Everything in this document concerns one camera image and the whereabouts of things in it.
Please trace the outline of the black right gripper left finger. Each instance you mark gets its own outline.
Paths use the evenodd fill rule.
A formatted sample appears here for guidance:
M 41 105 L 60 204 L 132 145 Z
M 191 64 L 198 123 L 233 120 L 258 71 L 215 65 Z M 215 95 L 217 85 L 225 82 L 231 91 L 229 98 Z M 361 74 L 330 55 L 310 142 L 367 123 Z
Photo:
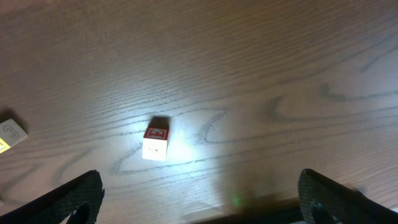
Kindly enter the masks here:
M 90 170 L 51 192 L 1 216 L 3 224 L 95 224 L 104 197 L 100 173 Z

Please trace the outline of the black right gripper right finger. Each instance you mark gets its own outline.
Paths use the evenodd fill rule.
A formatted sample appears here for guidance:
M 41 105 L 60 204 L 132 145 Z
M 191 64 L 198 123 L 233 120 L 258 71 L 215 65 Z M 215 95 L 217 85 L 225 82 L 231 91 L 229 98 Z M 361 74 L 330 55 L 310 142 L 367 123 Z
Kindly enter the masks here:
M 301 172 L 298 196 L 307 223 L 397 223 L 397 212 L 312 169 Z

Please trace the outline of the red letter I block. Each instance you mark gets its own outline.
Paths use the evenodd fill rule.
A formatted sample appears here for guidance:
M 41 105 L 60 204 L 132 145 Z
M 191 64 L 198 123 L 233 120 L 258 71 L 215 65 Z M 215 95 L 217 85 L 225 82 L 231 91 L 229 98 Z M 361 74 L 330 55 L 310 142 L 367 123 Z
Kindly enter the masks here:
M 170 132 L 168 116 L 153 116 L 144 133 L 142 158 L 153 161 L 165 161 Z

